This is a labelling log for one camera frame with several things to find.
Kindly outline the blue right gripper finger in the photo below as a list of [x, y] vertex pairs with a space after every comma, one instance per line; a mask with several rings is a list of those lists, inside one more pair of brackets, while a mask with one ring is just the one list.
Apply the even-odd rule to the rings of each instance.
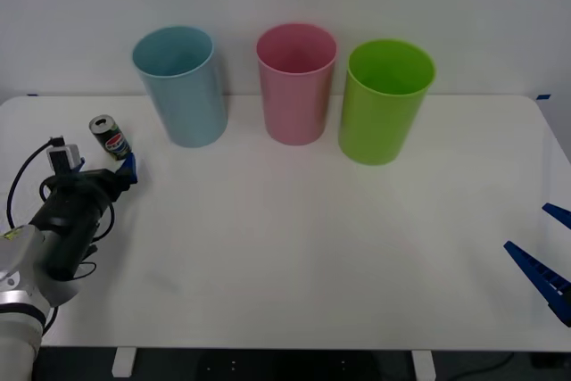
[[566, 228], [571, 228], [571, 211], [551, 203], [544, 204], [542, 209]]
[[548, 303], [551, 311], [569, 327], [570, 282], [511, 241], [506, 242], [504, 248]]

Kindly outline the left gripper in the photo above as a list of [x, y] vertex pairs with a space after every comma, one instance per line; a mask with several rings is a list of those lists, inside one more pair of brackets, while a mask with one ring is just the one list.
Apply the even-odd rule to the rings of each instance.
[[115, 221], [113, 204], [137, 183], [135, 155], [130, 153], [117, 171], [80, 172], [85, 162], [81, 157], [72, 173], [53, 175], [41, 183], [41, 223], [79, 223], [81, 219], [97, 222], [106, 211], [110, 211], [110, 222]]

